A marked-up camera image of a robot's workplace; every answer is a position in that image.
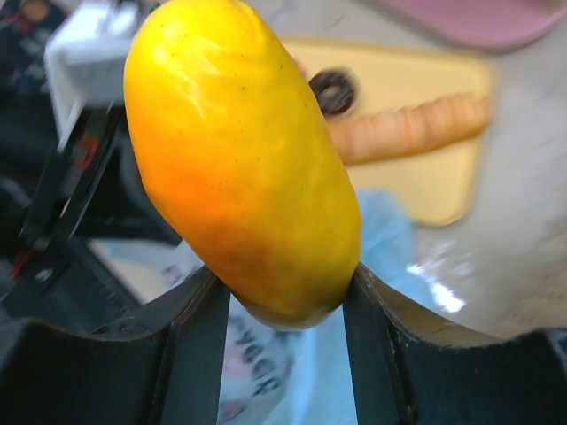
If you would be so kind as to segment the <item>orange yellow mango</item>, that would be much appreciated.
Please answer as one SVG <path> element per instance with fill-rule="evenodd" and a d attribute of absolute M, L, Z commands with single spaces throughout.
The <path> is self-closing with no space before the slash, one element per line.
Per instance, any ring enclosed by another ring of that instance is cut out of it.
<path fill-rule="evenodd" d="M 126 59 L 128 129 L 166 222 L 259 321 L 310 328 L 342 302 L 361 213 L 315 97 L 240 1 L 169 1 Z"/>

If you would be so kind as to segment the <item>light blue plastic bag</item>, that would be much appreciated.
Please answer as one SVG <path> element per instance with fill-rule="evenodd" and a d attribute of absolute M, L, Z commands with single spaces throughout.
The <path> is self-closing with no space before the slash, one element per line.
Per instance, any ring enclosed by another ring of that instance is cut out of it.
<path fill-rule="evenodd" d="M 465 305 L 415 261 L 414 231 L 395 197 L 358 189 L 362 260 L 386 284 L 435 313 Z M 219 424 L 355 424 L 343 309 L 304 331 L 271 328 L 229 302 Z"/>

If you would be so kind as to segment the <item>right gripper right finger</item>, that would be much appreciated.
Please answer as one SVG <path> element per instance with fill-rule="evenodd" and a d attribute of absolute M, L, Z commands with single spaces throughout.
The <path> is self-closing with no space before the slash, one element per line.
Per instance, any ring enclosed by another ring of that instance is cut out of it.
<path fill-rule="evenodd" d="M 500 340 L 403 296 L 364 265 L 344 304 L 360 424 L 564 424 L 566 330 Z"/>

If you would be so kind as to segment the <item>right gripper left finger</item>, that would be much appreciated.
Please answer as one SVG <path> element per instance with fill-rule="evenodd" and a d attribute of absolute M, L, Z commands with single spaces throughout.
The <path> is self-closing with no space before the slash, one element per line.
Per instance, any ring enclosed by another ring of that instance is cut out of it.
<path fill-rule="evenodd" d="M 228 306 L 228 288 L 200 268 L 94 334 L 5 323 L 2 423 L 216 423 Z"/>

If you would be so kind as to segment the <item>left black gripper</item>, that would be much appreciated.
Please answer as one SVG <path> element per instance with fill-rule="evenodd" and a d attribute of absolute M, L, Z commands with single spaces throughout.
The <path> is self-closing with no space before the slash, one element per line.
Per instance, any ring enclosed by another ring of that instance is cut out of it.
<path fill-rule="evenodd" d="M 56 149 L 43 51 L 65 18 L 64 7 L 52 1 L 9 1 L 1 9 L 5 319 L 129 317 L 141 301 L 87 240 L 175 240 L 142 192 L 122 106 L 74 107 Z"/>

